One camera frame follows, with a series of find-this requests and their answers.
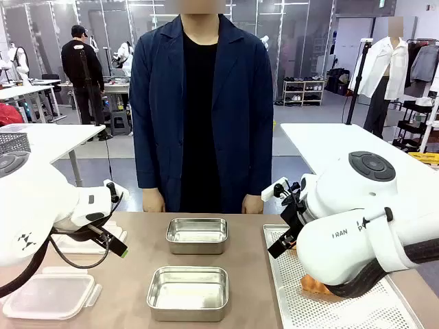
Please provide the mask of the person's right hand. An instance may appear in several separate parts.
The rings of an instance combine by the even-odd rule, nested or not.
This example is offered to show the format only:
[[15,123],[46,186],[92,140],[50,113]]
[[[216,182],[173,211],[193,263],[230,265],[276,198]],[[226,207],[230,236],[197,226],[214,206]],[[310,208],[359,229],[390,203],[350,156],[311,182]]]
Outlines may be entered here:
[[157,188],[142,190],[144,212],[165,212],[165,200]]

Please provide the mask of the person's left hand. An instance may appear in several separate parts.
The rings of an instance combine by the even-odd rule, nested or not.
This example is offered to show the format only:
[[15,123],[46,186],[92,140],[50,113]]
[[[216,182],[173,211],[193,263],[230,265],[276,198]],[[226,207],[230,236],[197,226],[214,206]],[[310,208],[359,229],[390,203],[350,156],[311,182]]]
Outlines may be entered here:
[[242,201],[242,214],[263,214],[264,201],[259,195],[246,195]]

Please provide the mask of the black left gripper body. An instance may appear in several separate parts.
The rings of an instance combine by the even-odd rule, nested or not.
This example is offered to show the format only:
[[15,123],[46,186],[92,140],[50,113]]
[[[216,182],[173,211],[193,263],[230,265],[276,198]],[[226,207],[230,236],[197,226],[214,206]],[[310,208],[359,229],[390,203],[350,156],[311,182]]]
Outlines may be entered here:
[[109,236],[103,227],[88,224],[75,232],[54,229],[54,234],[66,235],[77,242],[92,241],[100,246],[108,246]]

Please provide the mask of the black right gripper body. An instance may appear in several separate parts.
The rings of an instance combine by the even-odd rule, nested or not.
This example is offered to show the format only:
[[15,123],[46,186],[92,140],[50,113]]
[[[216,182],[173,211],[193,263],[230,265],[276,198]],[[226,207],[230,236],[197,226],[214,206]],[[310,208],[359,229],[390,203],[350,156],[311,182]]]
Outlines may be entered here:
[[300,231],[306,225],[304,213],[306,211],[305,203],[297,197],[290,195],[282,201],[285,206],[281,213],[281,218],[289,226],[287,235],[298,236]]

